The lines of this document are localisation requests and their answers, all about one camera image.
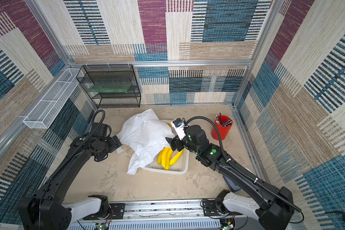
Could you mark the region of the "white perforated plastic basket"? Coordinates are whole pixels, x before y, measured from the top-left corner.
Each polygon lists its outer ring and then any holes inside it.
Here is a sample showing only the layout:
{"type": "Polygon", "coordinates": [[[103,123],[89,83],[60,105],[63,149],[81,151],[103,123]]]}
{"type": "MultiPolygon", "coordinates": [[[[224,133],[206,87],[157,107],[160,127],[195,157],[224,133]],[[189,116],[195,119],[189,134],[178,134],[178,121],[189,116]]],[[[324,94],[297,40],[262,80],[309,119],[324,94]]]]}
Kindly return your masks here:
{"type": "Polygon", "coordinates": [[[174,152],[171,152],[171,154],[163,154],[164,149],[165,147],[161,147],[161,149],[158,151],[158,154],[154,157],[154,160],[149,165],[143,167],[143,169],[146,171],[163,174],[185,174],[188,171],[189,151],[186,149],[182,151],[175,150],[174,152]],[[163,156],[170,157],[169,168],[163,164],[167,163],[166,160],[163,161],[163,156]]]}

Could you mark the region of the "white plastic bag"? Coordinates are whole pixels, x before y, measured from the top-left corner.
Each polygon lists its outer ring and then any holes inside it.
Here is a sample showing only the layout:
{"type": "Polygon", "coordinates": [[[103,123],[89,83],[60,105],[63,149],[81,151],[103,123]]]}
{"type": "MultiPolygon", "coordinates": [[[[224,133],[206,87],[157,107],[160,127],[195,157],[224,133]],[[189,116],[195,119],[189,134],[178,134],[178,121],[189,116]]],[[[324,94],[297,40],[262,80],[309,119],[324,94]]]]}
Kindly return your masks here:
{"type": "Polygon", "coordinates": [[[117,137],[134,150],[127,170],[127,174],[134,175],[139,168],[152,163],[161,150],[168,148],[170,145],[166,138],[174,138],[175,135],[166,122],[148,109],[129,118],[117,137]]]}

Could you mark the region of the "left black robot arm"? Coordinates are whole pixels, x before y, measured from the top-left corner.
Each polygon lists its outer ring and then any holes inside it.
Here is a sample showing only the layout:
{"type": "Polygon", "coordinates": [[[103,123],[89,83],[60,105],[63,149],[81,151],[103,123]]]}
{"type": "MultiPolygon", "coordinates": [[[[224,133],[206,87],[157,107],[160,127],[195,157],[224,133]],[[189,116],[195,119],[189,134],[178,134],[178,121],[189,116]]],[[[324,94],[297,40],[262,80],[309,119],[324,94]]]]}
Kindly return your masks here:
{"type": "Polygon", "coordinates": [[[31,197],[19,202],[24,229],[66,230],[88,216],[101,220],[111,217],[105,195],[91,195],[83,201],[63,205],[70,185],[85,163],[91,157],[101,162],[122,145],[117,136],[111,136],[112,128],[102,120],[91,123],[90,131],[74,139],[66,157],[49,179],[31,197]]]}

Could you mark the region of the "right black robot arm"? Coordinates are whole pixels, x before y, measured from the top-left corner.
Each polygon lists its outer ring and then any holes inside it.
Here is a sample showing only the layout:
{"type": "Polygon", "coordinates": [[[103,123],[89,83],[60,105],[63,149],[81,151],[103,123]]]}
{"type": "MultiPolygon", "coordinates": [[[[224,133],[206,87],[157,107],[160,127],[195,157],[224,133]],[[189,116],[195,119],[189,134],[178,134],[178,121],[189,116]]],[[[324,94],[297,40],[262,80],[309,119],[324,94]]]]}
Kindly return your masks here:
{"type": "Polygon", "coordinates": [[[222,143],[219,129],[207,117],[196,116],[189,120],[175,119],[171,122],[176,136],[167,138],[172,150],[188,150],[196,154],[196,159],[205,167],[222,174],[227,180],[240,187],[248,197],[235,195],[233,192],[222,191],[216,199],[219,212],[238,212],[254,220],[266,230],[285,230],[291,223],[295,212],[301,213],[301,208],[293,203],[292,192],[281,189],[260,179],[241,166],[222,143]],[[189,125],[196,119],[208,121],[218,136],[218,145],[210,143],[205,131],[199,125],[189,125]]]}

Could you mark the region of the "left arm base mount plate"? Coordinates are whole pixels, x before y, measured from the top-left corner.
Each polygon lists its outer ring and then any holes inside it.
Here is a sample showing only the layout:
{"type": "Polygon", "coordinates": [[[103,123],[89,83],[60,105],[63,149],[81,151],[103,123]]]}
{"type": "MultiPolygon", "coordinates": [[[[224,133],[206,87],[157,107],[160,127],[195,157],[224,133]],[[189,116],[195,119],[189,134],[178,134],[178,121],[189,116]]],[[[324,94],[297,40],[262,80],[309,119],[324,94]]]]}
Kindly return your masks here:
{"type": "Polygon", "coordinates": [[[86,216],[83,220],[100,220],[106,221],[110,219],[123,219],[125,203],[109,203],[108,205],[101,205],[100,210],[86,216]]]}

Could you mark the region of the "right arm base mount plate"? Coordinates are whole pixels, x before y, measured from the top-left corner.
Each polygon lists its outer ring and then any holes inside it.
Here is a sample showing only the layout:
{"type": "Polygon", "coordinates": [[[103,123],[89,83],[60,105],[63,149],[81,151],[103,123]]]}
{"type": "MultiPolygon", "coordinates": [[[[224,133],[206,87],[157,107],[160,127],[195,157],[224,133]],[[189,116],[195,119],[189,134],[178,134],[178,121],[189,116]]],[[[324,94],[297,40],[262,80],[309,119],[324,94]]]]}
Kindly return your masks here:
{"type": "Polygon", "coordinates": [[[203,209],[205,217],[220,219],[220,218],[230,217],[234,215],[242,215],[239,212],[220,211],[216,207],[216,202],[214,200],[201,199],[200,206],[203,209]]]}

